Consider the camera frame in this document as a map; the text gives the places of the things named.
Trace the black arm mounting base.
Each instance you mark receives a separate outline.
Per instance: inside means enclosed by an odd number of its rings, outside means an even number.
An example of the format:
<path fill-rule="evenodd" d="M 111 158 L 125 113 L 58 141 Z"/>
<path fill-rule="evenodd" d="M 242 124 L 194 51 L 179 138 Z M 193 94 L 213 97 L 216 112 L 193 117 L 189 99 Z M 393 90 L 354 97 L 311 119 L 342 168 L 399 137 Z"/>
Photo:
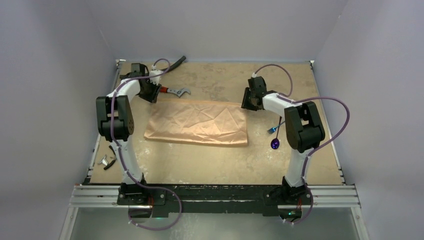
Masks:
<path fill-rule="evenodd" d="M 166 191 L 147 195 L 123 196 L 118 188 L 117 205 L 132 209 L 146 207 L 154 218 L 170 213 L 261 214 L 299 219 L 303 207 L 311 204 L 312 193 L 286 196 L 280 185 L 266 184 L 148 184 Z"/>

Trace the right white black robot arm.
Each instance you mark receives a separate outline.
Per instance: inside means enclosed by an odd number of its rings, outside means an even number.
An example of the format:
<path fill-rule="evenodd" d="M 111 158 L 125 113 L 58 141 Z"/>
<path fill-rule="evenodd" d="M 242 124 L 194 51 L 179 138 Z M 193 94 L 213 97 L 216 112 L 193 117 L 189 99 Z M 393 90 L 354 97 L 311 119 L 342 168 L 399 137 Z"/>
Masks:
<path fill-rule="evenodd" d="M 312 101 L 297 102 L 282 93 L 267 90 L 263 77 L 248 80 L 241 107 L 246 110 L 266 110 L 280 116 L 285 124 L 286 140 L 291 147 L 287 173 L 282 179 L 280 196 L 288 204 L 306 192 L 306 171 L 311 153 L 325 139 L 325 130 L 317 106 Z"/>

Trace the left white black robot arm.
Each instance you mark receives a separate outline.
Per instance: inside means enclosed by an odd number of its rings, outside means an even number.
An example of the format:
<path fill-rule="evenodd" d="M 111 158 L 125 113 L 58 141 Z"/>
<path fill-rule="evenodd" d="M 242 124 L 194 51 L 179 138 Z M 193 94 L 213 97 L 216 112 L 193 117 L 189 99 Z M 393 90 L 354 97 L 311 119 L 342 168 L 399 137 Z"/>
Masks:
<path fill-rule="evenodd" d="M 149 72 L 132 72 L 111 93 L 95 101 L 98 132 L 109 142 L 121 168 L 120 194 L 129 196 L 138 205 L 146 203 L 149 194 L 161 194 L 166 188 L 149 186 L 139 168 L 132 141 L 135 122 L 130 102 L 134 97 L 141 97 L 155 103 L 162 87 L 161 76 L 167 72 L 167 68 L 160 70 L 155 64 Z"/>

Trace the peach cloth napkin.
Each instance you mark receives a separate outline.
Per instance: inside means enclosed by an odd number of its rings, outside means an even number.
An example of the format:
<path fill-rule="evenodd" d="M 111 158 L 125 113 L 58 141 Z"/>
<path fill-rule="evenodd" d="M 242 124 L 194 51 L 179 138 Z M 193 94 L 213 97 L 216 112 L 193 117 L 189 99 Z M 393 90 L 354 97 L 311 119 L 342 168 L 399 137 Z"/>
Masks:
<path fill-rule="evenodd" d="M 208 146 L 247 146 L 247 111 L 239 103 L 167 98 L 153 104 L 144 138 Z"/>

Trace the purple metallic spoon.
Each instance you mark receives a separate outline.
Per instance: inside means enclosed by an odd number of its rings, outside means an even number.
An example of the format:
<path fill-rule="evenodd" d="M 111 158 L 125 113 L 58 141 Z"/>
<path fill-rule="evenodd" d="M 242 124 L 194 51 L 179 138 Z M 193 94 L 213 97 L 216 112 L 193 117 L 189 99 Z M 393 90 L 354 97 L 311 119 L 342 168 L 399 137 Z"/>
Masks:
<path fill-rule="evenodd" d="M 281 122 L 283 122 L 283 120 L 282 120 L 282 117 L 280 116 L 280 117 L 279 117 L 279 122 L 278 122 L 278 124 L 279 124 L 279 123 L 281 123 Z M 280 127 L 279 127 L 279 129 L 275 132 L 275 133 L 276 133 L 275 138 L 274 138 L 274 139 L 272 139 L 272 140 L 271 140 L 271 143 L 270 143 L 270 146 L 271 146 L 271 148 L 272 148 L 273 150 L 278 149 L 278 148 L 279 148 L 279 146 L 280 146 L 280 141 L 279 141 L 279 139 L 278 139 L 279 131 L 280 131 Z"/>

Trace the black handled pliers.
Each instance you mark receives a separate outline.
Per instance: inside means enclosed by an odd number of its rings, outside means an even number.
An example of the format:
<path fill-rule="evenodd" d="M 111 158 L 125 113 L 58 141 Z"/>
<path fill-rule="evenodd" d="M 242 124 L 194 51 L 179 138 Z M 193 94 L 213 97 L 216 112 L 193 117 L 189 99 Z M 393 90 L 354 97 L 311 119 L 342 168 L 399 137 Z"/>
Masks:
<path fill-rule="evenodd" d="M 103 165 L 103 169 L 106 171 L 113 166 L 117 160 L 116 153 L 111 145 L 108 146 L 112 152 L 112 156 L 105 154 L 98 162 L 97 165 Z"/>

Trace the red handled adjustable wrench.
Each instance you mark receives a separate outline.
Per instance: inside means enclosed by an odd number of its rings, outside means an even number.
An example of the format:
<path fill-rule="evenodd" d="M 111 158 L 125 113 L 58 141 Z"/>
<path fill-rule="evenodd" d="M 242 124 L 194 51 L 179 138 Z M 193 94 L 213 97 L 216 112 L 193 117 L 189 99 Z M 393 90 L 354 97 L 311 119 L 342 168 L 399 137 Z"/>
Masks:
<path fill-rule="evenodd" d="M 169 87 L 162 86 L 160 88 L 160 92 L 161 93 L 167 93 L 167 94 L 174 94 L 174 95 L 176 95 L 179 98 L 181 96 L 183 96 L 184 94 L 189 94 L 189 95 L 191 94 L 190 89 L 188 89 L 186 87 L 181 88 L 181 89 L 174 89 L 174 88 L 169 88 Z"/>

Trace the aluminium frame rail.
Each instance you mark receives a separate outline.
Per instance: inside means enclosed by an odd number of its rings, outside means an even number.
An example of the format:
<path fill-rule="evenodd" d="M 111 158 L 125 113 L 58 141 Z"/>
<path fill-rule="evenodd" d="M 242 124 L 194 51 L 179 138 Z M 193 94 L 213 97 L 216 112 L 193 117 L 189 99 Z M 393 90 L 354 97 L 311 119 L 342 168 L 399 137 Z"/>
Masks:
<path fill-rule="evenodd" d="M 148 184 L 137 168 L 131 135 L 134 121 L 130 100 L 139 96 L 154 103 L 160 84 L 153 80 L 165 72 L 152 68 L 131 73 L 112 91 L 96 101 L 99 134 L 110 143 L 122 167 L 121 184 L 80 184 L 74 187 L 60 239 L 71 238 L 80 208 L 123 207 L 129 223 L 137 228 L 140 218 L 165 218 L 170 213 L 262 214 L 278 216 L 290 226 L 303 222 L 313 208 L 350 208 L 360 239 L 369 235 L 362 220 L 361 205 L 353 185 L 308 185 L 308 163 L 314 153 L 330 144 L 316 106 L 317 97 L 293 100 L 288 95 L 267 90 L 256 72 L 248 80 L 241 108 L 267 110 L 279 115 L 286 125 L 291 147 L 289 169 L 279 185 L 264 184 Z"/>

